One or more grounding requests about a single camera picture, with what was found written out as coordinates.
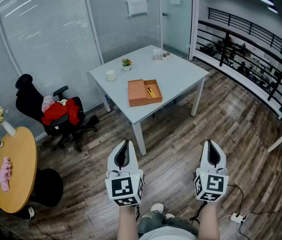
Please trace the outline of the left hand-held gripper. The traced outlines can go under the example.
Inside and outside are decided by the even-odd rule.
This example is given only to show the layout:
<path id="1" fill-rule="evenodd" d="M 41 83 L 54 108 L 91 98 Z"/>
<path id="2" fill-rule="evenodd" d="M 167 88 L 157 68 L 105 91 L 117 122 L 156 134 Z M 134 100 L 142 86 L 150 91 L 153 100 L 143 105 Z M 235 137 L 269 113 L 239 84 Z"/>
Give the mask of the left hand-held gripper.
<path id="1" fill-rule="evenodd" d="M 108 197 L 119 207 L 141 204 L 144 191 L 144 173 L 139 169 L 134 144 L 123 140 L 110 153 L 107 159 L 105 185 Z"/>

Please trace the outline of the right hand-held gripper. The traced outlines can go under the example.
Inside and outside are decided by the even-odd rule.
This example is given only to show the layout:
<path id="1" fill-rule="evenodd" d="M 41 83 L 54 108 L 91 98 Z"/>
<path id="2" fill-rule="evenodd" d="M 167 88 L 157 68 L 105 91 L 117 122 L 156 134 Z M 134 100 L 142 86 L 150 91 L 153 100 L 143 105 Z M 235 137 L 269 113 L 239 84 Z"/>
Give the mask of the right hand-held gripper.
<path id="1" fill-rule="evenodd" d="M 217 169 L 204 171 L 210 164 Z M 200 168 L 196 169 L 193 182 L 197 200 L 217 202 L 226 194 L 229 177 L 225 168 L 226 155 L 223 150 L 213 140 L 206 140 L 200 158 Z"/>

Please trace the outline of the orange shallow tray box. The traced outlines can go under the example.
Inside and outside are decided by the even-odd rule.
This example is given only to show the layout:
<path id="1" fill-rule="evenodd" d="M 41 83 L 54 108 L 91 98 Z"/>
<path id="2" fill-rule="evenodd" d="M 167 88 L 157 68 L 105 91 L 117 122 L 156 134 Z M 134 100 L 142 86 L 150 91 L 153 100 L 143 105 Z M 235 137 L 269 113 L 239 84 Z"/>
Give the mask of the orange shallow tray box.
<path id="1" fill-rule="evenodd" d="M 150 96 L 147 91 L 148 88 L 153 90 L 156 98 Z M 161 103 L 162 101 L 163 97 L 156 79 L 128 81 L 128 102 L 130 107 L 145 106 Z"/>

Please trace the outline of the person's left forearm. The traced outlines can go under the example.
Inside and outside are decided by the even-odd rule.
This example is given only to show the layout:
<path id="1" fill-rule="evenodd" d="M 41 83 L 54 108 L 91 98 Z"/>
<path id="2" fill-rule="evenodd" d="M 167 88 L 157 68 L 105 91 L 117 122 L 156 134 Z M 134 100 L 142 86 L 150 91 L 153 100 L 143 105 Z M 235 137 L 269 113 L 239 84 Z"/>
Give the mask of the person's left forearm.
<path id="1" fill-rule="evenodd" d="M 134 206 L 119 208 L 117 240 L 139 240 Z"/>

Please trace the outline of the person's right forearm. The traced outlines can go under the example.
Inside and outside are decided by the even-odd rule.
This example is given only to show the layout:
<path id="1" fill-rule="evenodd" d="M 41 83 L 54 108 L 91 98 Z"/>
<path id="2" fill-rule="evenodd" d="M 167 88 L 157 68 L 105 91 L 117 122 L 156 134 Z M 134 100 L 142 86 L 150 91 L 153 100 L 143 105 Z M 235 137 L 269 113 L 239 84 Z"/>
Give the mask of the person's right forearm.
<path id="1" fill-rule="evenodd" d="M 220 240 L 217 203 L 208 202 L 200 212 L 198 240 Z"/>

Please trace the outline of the white power strip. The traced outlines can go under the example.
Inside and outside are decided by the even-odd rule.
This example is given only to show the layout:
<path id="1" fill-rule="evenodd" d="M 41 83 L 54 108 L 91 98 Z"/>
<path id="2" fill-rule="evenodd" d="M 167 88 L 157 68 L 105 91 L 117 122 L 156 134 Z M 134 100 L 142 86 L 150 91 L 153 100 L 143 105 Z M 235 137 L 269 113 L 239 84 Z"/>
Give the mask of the white power strip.
<path id="1" fill-rule="evenodd" d="M 237 224 L 243 224 L 244 221 L 245 221 L 245 217 L 242 216 L 242 215 L 239 215 L 237 213 L 233 213 L 230 218 L 229 218 L 231 221 L 237 223 Z"/>

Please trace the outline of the black round stool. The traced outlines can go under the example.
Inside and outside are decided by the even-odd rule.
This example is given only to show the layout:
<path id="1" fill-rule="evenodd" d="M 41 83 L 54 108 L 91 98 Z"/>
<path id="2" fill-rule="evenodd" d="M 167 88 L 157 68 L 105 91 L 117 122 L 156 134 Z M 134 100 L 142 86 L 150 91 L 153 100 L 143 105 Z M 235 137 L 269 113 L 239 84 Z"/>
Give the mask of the black round stool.
<path id="1" fill-rule="evenodd" d="M 57 171 L 51 168 L 37 169 L 34 194 L 29 197 L 29 200 L 46 207 L 54 207 L 63 196 L 63 188 L 63 180 Z"/>

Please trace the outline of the person's dark shorts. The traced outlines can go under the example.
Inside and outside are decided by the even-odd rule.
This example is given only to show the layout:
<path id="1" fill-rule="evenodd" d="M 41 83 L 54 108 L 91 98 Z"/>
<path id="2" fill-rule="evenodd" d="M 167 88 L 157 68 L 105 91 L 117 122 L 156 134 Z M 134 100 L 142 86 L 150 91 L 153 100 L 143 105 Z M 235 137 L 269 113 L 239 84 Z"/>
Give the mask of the person's dark shorts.
<path id="1" fill-rule="evenodd" d="M 174 227 L 183 229 L 195 235 L 197 239 L 199 236 L 199 230 L 188 220 L 181 217 L 166 219 L 165 215 L 162 213 L 149 211 L 142 217 L 140 223 L 137 226 L 138 237 L 140 239 L 140 237 L 145 233 L 161 227 Z"/>

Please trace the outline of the red cloth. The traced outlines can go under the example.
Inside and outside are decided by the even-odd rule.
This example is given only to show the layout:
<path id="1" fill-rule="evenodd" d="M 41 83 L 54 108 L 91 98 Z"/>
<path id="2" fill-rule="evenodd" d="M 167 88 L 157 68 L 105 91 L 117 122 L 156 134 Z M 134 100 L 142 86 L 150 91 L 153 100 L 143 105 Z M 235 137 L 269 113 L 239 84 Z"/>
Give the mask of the red cloth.
<path id="1" fill-rule="evenodd" d="M 58 120 L 61 117 L 68 115 L 69 122 L 76 126 L 80 119 L 78 117 L 80 107 L 76 105 L 76 102 L 73 98 L 68 99 L 65 102 L 65 105 L 62 105 L 60 102 L 55 102 L 52 104 L 41 117 L 42 123 L 49 126 L 52 121 Z"/>

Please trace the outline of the cream mug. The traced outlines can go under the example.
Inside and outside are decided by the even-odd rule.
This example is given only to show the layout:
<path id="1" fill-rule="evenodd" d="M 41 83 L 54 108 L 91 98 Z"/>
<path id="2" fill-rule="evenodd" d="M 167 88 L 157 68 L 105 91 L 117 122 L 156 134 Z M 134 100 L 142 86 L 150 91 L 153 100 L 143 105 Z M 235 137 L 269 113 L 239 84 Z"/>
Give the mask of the cream mug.
<path id="1" fill-rule="evenodd" d="M 113 82 L 116 80 L 116 72 L 113 69 L 110 69 L 105 72 L 106 78 L 109 82 Z"/>

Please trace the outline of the person's white shirt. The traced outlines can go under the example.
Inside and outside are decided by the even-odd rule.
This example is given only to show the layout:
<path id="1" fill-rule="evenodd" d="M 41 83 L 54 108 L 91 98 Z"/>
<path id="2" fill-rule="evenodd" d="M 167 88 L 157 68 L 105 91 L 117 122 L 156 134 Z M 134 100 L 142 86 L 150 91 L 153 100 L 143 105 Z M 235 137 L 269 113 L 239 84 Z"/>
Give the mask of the person's white shirt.
<path id="1" fill-rule="evenodd" d="M 151 230 L 139 240 L 198 240 L 192 233 L 177 227 L 164 226 Z"/>

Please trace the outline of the white square table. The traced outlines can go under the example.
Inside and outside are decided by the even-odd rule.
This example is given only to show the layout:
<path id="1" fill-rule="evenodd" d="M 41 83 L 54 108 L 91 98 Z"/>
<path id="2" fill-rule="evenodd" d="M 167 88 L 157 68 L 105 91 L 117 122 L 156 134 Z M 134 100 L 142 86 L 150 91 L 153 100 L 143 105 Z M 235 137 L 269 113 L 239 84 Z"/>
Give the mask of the white square table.
<path id="1" fill-rule="evenodd" d="M 131 122 L 139 151 L 143 156 L 147 151 L 141 121 L 192 87 L 197 87 L 197 94 L 190 113 L 191 116 L 194 116 L 199 105 L 205 77 L 208 75 L 206 70 L 175 54 L 171 54 L 167 60 L 153 60 L 153 49 L 155 48 L 153 45 L 148 45 L 124 55 L 125 59 L 133 62 L 132 69 L 129 71 L 123 70 L 121 58 L 116 58 L 90 71 L 106 110 L 108 112 L 111 110 L 106 100 L 110 98 Z M 115 81 L 108 81 L 106 77 L 108 70 L 115 71 Z M 162 94 L 162 102 L 130 107 L 128 81 L 134 80 L 156 80 Z"/>

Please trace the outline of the pink bag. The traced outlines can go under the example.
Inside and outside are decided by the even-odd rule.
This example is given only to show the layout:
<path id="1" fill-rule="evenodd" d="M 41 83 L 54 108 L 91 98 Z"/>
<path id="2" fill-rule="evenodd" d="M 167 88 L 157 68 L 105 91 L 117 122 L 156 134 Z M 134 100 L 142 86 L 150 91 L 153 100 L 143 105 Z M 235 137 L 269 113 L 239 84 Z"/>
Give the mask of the pink bag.
<path id="1" fill-rule="evenodd" d="M 41 111 L 44 113 L 47 109 L 50 108 L 55 103 L 54 97 L 52 95 L 47 95 L 43 98 Z"/>

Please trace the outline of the potted orange flower plant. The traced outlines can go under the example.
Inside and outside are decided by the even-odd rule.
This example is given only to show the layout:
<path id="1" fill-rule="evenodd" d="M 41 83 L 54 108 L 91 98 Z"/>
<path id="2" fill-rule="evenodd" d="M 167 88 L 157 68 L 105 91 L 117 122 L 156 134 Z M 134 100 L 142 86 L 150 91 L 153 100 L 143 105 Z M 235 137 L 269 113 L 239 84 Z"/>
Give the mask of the potted orange flower plant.
<path id="1" fill-rule="evenodd" d="M 121 60 L 122 68 L 124 71 L 130 71 L 133 65 L 133 61 L 126 58 Z"/>

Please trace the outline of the round wooden table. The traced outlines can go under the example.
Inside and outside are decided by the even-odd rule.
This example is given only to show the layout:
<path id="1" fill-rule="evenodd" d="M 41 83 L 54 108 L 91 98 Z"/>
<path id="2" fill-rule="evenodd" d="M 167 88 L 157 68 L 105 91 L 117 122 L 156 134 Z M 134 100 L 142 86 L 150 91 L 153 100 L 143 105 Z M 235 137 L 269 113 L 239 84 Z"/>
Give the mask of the round wooden table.
<path id="1" fill-rule="evenodd" d="M 6 134 L 0 147 L 0 169 L 5 157 L 11 163 L 9 191 L 0 184 L 0 208 L 15 214 L 27 204 L 32 193 L 37 171 L 37 144 L 32 132 L 23 126 L 16 128 L 14 136 Z"/>

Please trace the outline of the black office chair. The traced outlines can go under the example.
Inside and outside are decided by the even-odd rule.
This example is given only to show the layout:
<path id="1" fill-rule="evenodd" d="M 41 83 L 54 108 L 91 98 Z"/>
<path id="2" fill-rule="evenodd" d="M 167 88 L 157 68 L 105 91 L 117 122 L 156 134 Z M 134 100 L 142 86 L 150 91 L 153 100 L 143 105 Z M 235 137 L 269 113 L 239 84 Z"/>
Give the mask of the black office chair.
<path id="1" fill-rule="evenodd" d="M 84 123 L 85 113 L 81 99 L 79 97 L 75 96 L 71 98 L 74 99 L 76 105 L 79 106 L 79 123 L 77 125 L 73 125 L 70 123 L 68 115 L 64 115 L 57 120 L 53 120 L 50 125 L 45 125 L 42 122 L 42 117 L 44 116 L 44 113 L 42 112 L 42 103 L 44 96 L 41 95 L 33 85 L 32 76 L 30 74 L 23 74 L 16 81 L 15 87 L 17 88 L 15 102 L 16 108 L 22 114 L 41 123 L 47 135 L 52 137 L 61 136 L 61 139 L 57 143 L 57 146 L 61 149 L 64 148 L 64 141 L 66 141 L 69 136 L 72 136 L 73 141 L 76 144 L 76 150 L 78 152 L 81 152 L 82 149 L 77 138 L 77 132 L 98 131 L 96 128 L 96 124 L 99 123 L 99 118 L 96 115 L 92 116 L 87 121 L 87 123 Z M 68 86 L 63 86 L 52 94 L 55 103 L 62 99 L 65 99 L 63 97 L 63 92 L 67 90 Z"/>

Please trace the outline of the pink cloth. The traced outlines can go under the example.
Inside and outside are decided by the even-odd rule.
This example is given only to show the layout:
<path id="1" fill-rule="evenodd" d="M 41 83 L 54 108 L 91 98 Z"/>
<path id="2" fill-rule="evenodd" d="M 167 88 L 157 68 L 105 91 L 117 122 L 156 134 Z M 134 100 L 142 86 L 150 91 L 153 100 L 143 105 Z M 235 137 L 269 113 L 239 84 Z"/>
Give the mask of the pink cloth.
<path id="1" fill-rule="evenodd" d="M 0 169 L 0 184 L 4 192 L 10 190 L 9 181 L 11 179 L 12 165 L 8 156 L 3 158 L 3 163 Z"/>

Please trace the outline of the white vase with flowers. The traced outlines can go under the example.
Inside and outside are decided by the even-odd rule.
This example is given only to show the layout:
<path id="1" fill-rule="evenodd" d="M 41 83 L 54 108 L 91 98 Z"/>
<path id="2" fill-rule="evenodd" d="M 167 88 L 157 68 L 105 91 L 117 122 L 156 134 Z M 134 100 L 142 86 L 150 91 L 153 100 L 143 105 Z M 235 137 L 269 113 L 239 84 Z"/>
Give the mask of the white vase with flowers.
<path id="1" fill-rule="evenodd" d="M 0 125 L 2 125 L 4 127 L 4 129 L 6 130 L 6 132 L 10 135 L 10 136 L 14 136 L 16 134 L 16 130 L 15 128 L 8 123 L 5 120 L 5 114 L 7 113 L 7 110 L 4 110 L 1 106 L 0 106 Z"/>

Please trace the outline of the black metal railing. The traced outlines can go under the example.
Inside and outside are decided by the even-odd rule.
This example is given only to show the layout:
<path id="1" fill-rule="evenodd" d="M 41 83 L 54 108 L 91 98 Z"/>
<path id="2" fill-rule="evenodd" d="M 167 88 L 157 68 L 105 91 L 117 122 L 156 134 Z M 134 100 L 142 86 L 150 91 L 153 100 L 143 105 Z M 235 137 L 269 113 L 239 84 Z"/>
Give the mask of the black metal railing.
<path id="1" fill-rule="evenodd" d="M 196 58 L 219 69 L 282 118 L 282 39 L 241 17 L 209 7 L 198 21 Z"/>

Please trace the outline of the frosted glass door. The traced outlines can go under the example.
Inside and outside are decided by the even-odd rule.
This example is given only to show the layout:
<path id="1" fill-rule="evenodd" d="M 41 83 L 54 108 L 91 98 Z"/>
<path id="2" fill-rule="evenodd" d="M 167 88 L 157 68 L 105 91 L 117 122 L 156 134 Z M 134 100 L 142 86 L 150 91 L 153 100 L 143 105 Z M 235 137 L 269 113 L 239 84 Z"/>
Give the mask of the frosted glass door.
<path id="1" fill-rule="evenodd" d="M 193 0 L 180 0 L 170 4 L 160 0 L 163 49 L 187 59 L 190 52 Z"/>

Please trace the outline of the wall paper holder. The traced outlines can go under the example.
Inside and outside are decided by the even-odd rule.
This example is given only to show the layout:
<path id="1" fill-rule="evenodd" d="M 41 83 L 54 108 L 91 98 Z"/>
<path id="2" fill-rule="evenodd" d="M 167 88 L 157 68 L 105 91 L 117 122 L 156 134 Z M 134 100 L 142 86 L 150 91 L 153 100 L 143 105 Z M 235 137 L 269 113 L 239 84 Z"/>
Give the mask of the wall paper holder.
<path id="1" fill-rule="evenodd" d="M 126 0 L 128 7 L 128 16 L 131 18 L 132 16 L 138 14 L 148 14 L 148 0 Z"/>

